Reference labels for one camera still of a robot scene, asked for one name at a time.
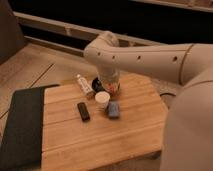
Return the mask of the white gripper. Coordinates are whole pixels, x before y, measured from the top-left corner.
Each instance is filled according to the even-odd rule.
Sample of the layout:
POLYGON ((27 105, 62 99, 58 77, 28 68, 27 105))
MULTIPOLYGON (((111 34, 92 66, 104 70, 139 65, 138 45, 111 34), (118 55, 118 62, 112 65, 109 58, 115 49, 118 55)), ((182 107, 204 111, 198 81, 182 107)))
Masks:
POLYGON ((103 88, 109 93, 108 86, 117 83, 120 87, 120 71, 115 69, 102 69, 99 71, 98 78, 103 88))

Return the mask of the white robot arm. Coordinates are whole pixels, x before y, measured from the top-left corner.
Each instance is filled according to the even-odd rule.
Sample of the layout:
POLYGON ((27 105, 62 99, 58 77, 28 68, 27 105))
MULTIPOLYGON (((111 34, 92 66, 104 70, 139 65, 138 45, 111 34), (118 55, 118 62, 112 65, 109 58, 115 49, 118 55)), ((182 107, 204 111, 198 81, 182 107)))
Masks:
POLYGON ((121 47, 105 31, 83 55, 103 85, 124 70, 177 92, 166 116, 160 171, 213 171, 213 43, 121 47))

